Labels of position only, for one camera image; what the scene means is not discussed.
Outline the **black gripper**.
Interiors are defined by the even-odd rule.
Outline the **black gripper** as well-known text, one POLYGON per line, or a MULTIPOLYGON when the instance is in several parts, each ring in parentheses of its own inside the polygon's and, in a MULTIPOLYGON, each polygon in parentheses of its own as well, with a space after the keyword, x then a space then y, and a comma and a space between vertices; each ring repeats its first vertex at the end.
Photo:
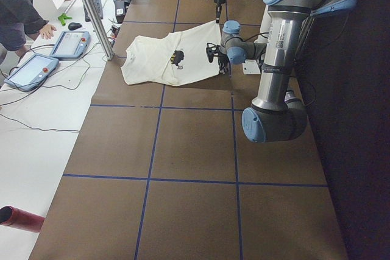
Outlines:
POLYGON ((229 77, 232 76, 232 68, 228 56, 226 56, 225 54, 219 54, 218 65, 220 74, 228 74, 229 77))
POLYGON ((225 3, 225 0, 214 0, 214 3, 216 4, 216 23, 220 23, 222 5, 225 3))

